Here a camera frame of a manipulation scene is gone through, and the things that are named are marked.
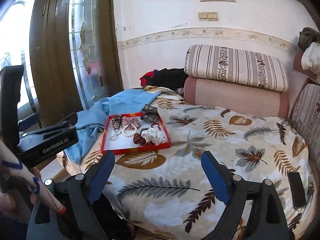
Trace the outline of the person's left hand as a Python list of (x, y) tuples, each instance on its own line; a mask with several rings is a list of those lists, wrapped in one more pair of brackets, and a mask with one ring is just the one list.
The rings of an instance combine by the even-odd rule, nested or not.
[(10, 219), (28, 224), (37, 196), (23, 178), (14, 177), (1, 166), (1, 211)]

